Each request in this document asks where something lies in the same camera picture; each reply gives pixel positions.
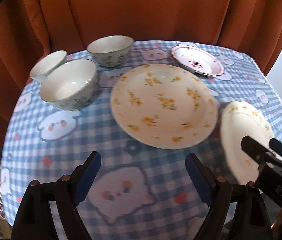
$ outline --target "screw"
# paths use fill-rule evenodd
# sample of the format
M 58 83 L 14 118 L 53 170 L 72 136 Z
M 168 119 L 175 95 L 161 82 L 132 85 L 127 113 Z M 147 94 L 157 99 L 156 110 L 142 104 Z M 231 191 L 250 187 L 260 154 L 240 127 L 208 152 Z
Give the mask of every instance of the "screw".
M 61 180 L 62 181 L 68 181 L 70 179 L 70 176 L 69 175 L 63 175 L 62 177 L 61 177 Z
M 35 186 L 35 185 L 37 185 L 37 183 L 38 183 L 38 181 L 36 179 L 34 179 L 30 182 L 30 185 Z
M 217 177 L 216 179 L 217 179 L 218 182 L 221 182 L 221 183 L 226 182 L 226 178 L 223 177 L 223 176 L 219 176 L 219 177 Z
M 249 181 L 249 186 L 250 187 L 255 187 L 255 183 L 253 181 Z

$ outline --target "blue and white checkered tablecloth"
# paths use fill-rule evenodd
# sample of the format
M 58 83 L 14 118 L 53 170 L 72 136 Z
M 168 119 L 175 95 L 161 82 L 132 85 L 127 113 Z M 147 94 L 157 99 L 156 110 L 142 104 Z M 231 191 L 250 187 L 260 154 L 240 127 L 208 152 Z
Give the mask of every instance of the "blue and white checkered tablecloth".
M 202 143 L 181 150 L 164 150 L 127 135 L 113 119 L 109 104 L 112 86 L 130 68 L 151 63 L 180 66 L 169 54 L 179 44 L 197 46 L 223 62 L 225 75 L 200 76 L 213 90 L 220 113 L 230 101 L 248 101 L 262 111 L 275 137 L 282 141 L 282 101 L 251 57 L 198 43 L 138 41 L 119 68 L 98 69 L 97 98 L 81 111 L 53 108 L 41 100 L 36 82 L 25 86 L 10 120 L 1 164 L 1 178 L 4 174 L 6 179 L 4 211 L 11 225 L 31 180 L 56 181 L 64 174 L 71 174 L 92 151 L 98 151 L 102 166 L 94 183 L 100 191 L 99 200 L 93 200 L 89 193 L 78 206 L 94 240 L 191 237 L 208 209 L 185 170 L 186 155 L 194 152 L 216 175 L 233 180 L 220 144 L 219 122 Z M 68 58 L 91 59 L 91 56 L 81 51 Z M 111 178 L 115 182 L 107 185 Z M 51 209 L 59 237 L 66 239 L 54 203 Z

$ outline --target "curtain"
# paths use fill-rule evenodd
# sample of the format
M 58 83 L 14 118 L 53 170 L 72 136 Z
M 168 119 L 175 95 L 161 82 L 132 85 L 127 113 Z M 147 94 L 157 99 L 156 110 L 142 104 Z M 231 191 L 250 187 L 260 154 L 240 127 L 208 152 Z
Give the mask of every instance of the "curtain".
M 282 49 L 282 0 L 4 0 L 0 145 L 33 65 L 102 36 L 194 41 L 247 53 L 267 74 Z

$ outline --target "plate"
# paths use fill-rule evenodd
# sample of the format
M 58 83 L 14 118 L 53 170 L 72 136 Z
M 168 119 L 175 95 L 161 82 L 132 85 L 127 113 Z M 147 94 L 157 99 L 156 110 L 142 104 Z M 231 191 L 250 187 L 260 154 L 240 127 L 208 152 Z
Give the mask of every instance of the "plate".
M 171 49 L 173 57 L 191 72 L 215 77 L 224 73 L 224 66 L 210 53 L 194 46 L 178 45 Z
M 242 138 L 246 135 L 266 148 L 274 137 L 270 124 L 259 110 L 245 101 L 233 101 L 222 113 L 220 137 L 228 167 L 241 185 L 255 181 L 259 174 L 258 164 L 241 149 Z
M 212 132 L 218 109 L 206 85 L 171 65 L 139 66 L 114 86 L 111 110 L 130 136 L 162 149 L 182 149 Z

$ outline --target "dishware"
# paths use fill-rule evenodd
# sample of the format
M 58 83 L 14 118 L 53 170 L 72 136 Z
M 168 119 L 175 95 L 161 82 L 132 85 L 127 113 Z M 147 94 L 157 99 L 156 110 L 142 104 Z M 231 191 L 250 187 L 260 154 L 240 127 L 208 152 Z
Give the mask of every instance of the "dishware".
M 194 46 L 178 45 L 171 49 L 172 56 L 190 72 L 206 76 L 220 76 L 224 66 L 210 53 Z
M 128 36 L 108 36 L 90 43 L 87 51 L 99 65 L 115 67 L 124 62 L 133 43 L 134 39 Z
M 110 100 L 119 126 L 157 148 L 196 145 L 217 122 L 217 105 L 206 85 L 171 65 L 151 64 L 128 71 L 114 86 Z
M 30 77 L 41 84 L 53 70 L 67 62 L 66 56 L 65 50 L 58 50 L 45 56 L 31 69 Z
M 41 85 L 40 97 L 62 110 L 81 110 L 89 105 L 96 82 L 97 66 L 92 60 L 73 60 L 46 78 Z
M 259 174 L 259 165 L 241 149 L 242 138 L 247 135 L 267 148 L 274 137 L 270 124 L 259 110 L 245 101 L 233 101 L 222 113 L 220 138 L 228 167 L 242 185 L 255 181 Z

